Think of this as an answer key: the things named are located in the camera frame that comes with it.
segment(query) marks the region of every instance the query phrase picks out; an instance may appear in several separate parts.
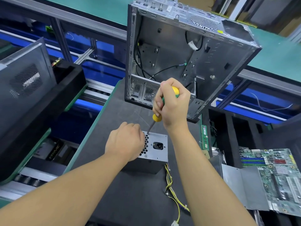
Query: hand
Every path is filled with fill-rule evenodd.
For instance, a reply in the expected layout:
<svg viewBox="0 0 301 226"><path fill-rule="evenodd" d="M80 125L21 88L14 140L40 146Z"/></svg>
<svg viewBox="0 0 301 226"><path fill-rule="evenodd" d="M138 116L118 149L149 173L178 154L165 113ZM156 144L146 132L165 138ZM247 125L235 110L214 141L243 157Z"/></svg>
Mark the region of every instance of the hand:
<svg viewBox="0 0 301 226"><path fill-rule="evenodd" d="M145 135L138 124L123 122L117 130L111 131L105 153L121 156L126 162L136 159L144 147Z"/></svg>
<svg viewBox="0 0 301 226"><path fill-rule="evenodd" d="M175 86L179 89L180 95L175 97L172 89ZM167 131L187 126L187 112L190 99L190 92L178 80L170 78L161 82L160 88L155 96L153 112L156 116L162 115L164 127Z"/></svg>

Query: motherboard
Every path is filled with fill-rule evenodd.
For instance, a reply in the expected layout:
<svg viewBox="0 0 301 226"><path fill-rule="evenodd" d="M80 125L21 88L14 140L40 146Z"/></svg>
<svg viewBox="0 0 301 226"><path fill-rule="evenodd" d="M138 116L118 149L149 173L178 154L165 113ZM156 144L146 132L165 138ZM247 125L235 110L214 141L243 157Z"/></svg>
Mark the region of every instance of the motherboard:
<svg viewBox="0 0 301 226"><path fill-rule="evenodd" d="M269 209L301 217L301 173L289 149L239 147L243 167L257 166Z"/></svg>

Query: cable connector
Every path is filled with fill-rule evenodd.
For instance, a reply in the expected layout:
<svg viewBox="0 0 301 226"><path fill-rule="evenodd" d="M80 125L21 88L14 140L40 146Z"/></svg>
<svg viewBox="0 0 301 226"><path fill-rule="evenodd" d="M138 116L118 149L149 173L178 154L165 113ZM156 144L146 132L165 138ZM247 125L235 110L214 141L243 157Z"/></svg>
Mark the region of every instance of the cable connector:
<svg viewBox="0 0 301 226"><path fill-rule="evenodd" d="M176 221L173 221L173 223L171 224L171 226L179 226L179 224Z"/></svg>

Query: blue ram slot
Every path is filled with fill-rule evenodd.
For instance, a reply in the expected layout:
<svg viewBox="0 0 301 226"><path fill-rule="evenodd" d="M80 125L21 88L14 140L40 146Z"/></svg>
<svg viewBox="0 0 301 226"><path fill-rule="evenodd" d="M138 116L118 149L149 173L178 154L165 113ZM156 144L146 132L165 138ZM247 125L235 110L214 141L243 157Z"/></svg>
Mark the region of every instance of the blue ram slot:
<svg viewBox="0 0 301 226"><path fill-rule="evenodd" d="M246 161L243 161L242 163L243 164L261 164L261 165L265 165L265 162L246 162Z"/></svg>
<svg viewBox="0 0 301 226"><path fill-rule="evenodd" d="M244 158L244 157L241 157L241 159L245 159L245 160L260 160L260 161L264 161L263 158Z"/></svg>

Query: person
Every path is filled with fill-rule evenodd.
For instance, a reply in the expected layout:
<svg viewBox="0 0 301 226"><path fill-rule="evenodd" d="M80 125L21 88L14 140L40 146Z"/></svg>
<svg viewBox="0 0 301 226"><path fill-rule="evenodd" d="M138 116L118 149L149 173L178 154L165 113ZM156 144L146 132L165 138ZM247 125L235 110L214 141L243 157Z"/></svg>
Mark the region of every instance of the person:
<svg viewBox="0 0 301 226"><path fill-rule="evenodd" d="M179 89L178 98L172 86ZM189 132L186 121L189 99L190 92L181 83L168 79L160 85L153 112L156 116L162 115L164 127L173 143L194 225L255 226L251 215L215 171ZM115 176L127 162L138 157L144 141L139 124L123 122L110 133L103 156L3 207L0 225L85 225Z"/></svg>

